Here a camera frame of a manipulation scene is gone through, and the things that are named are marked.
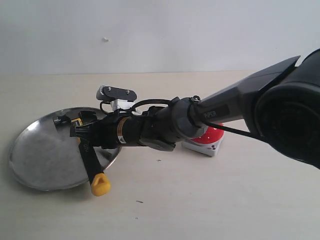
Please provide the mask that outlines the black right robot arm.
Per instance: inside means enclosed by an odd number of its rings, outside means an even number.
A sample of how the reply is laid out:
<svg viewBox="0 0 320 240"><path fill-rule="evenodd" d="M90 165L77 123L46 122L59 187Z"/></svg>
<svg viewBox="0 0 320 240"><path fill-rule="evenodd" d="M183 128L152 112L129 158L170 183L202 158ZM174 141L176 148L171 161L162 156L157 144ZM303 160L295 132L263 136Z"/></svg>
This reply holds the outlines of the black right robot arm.
<svg viewBox="0 0 320 240"><path fill-rule="evenodd" d="M320 52L300 65L291 57L204 98L157 100L141 115L130 110L73 126L71 137L95 147L149 147L171 152L176 143L202 136L207 127L269 144L282 155L320 166Z"/></svg>

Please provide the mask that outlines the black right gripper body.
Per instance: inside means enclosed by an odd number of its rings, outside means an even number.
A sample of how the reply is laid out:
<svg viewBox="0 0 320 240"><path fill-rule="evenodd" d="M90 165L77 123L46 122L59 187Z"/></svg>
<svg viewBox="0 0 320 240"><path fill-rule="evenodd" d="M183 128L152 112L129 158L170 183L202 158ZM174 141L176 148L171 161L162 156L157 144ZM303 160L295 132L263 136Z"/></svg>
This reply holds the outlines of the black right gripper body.
<svg viewBox="0 0 320 240"><path fill-rule="evenodd" d="M126 113L111 114L90 125L89 142L94 147L102 149L116 149L117 147L132 147L133 143L125 140L125 137L118 132L122 130L124 123L130 120L131 116Z"/></svg>

